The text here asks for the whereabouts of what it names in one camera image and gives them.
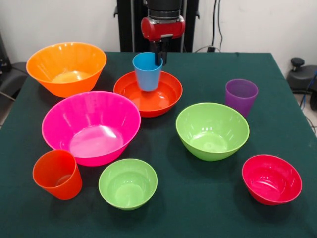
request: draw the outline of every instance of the green bowl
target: green bowl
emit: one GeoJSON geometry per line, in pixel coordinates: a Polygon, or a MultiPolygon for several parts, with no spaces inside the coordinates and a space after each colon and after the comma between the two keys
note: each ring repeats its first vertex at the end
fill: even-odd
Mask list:
{"type": "Polygon", "coordinates": [[[138,159],[123,159],[110,164],[100,175],[99,192],[110,205],[134,210],[154,194],[158,177],[154,169],[138,159]]]}
{"type": "Polygon", "coordinates": [[[236,110],[218,103],[198,103],[185,108],[176,119],[184,146],[206,161],[227,158],[249,138],[247,121],[236,110]]]}

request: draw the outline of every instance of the orange bowl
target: orange bowl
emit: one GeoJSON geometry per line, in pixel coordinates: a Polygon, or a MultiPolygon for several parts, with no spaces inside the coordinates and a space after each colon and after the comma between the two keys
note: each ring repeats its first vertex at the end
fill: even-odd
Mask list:
{"type": "Polygon", "coordinates": [[[52,94],[67,98],[88,92],[106,65],[102,49],[82,42],[65,42],[35,52],[27,61],[29,75],[52,94]]]}
{"type": "Polygon", "coordinates": [[[183,87],[176,77],[162,71],[158,88],[152,92],[144,92],[138,87],[133,71],[118,79],[113,92],[130,99],[138,107],[141,117],[154,118],[175,106],[183,94],[183,87]]]}

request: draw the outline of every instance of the blue cup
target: blue cup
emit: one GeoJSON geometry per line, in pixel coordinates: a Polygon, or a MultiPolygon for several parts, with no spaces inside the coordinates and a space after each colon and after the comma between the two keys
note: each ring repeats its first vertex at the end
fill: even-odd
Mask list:
{"type": "Polygon", "coordinates": [[[137,77],[138,86],[142,91],[151,92],[158,88],[163,60],[160,66],[155,65],[155,54],[152,52],[139,53],[134,56],[132,63],[137,77]]]}

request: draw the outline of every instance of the plastic bowl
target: plastic bowl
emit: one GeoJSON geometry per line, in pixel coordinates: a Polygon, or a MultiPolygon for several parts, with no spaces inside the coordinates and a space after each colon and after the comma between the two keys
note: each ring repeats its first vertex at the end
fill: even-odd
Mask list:
{"type": "Polygon", "coordinates": [[[42,135],[53,149],[72,153],[77,163],[99,166],[115,160],[137,134],[137,107],[111,92],[86,92],[63,99],[44,117],[42,135]]]}
{"type": "Polygon", "coordinates": [[[34,53],[26,70],[52,94],[66,98],[91,91],[105,65],[102,49],[87,43],[65,42],[34,53]]]}
{"type": "Polygon", "coordinates": [[[118,160],[99,178],[99,192],[106,202],[122,210],[134,210],[153,196],[158,186],[155,170],[138,159],[118,160]]]}
{"type": "Polygon", "coordinates": [[[118,79],[113,91],[130,99],[138,107],[141,117],[153,118],[175,106],[183,94],[183,87],[177,78],[162,71],[158,88],[145,92],[139,88],[135,72],[130,72],[118,79]]]}
{"type": "Polygon", "coordinates": [[[236,110],[218,103],[198,103],[185,108],[176,119],[184,146],[205,161],[227,158],[249,138],[247,121],[236,110]]]}
{"type": "Polygon", "coordinates": [[[273,155],[255,155],[242,167],[242,178],[250,195],[264,205],[293,201],[302,191],[302,179],[287,161],[273,155]]]}

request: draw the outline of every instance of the table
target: table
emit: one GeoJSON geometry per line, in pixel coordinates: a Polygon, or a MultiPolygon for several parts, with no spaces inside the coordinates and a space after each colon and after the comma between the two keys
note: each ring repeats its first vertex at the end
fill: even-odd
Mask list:
{"type": "MultiPolygon", "coordinates": [[[[107,53],[94,90],[112,91],[133,70],[135,53],[107,53]]],[[[98,191],[106,166],[80,166],[83,189],[59,201],[32,179],[35,161],[50,148],[41,135],[47,111],[61,98],[28,78],[0,130],[1,237],[316,237],[317,140],[271,54],[169,53],[163,69],[183,85],[183,96],[167,114],[142,119],[137,136],[120,158],[150,163],[158,188],[140,209],[121,211],[98,191]],[[259,95],[248,116],[250,138],[233,156],[205,162],[191,155],[175,129],[177,115],[199,102],[224,103],[232,78],[251,80],[259,95]],[[303,179],[292,203],[263,206],[245,188],[241,169],[252,155],[273,154],[293,164],[303,179]]]]}

